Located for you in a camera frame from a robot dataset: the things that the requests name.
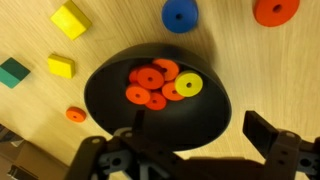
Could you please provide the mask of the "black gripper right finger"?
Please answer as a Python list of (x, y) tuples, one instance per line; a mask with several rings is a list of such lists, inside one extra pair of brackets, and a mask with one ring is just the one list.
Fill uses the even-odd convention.
[(255, 111), (245, 112), (243, 134), (265, 159), (259, 180), (294, 180), (296, 172), (320, 180), (320, 137), (305, 141), (276, 129)]

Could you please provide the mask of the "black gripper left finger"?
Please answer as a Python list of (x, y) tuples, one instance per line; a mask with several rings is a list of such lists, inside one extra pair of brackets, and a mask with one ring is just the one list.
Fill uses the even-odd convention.
[(84, 139), (65, 180), (108, 180), (120, 171), (131, 180), (178, 180), (179, 157), (144, 136), (144, 115), (137, 111), (133, 127), (118, 129), (109, 141), (102, 136)]

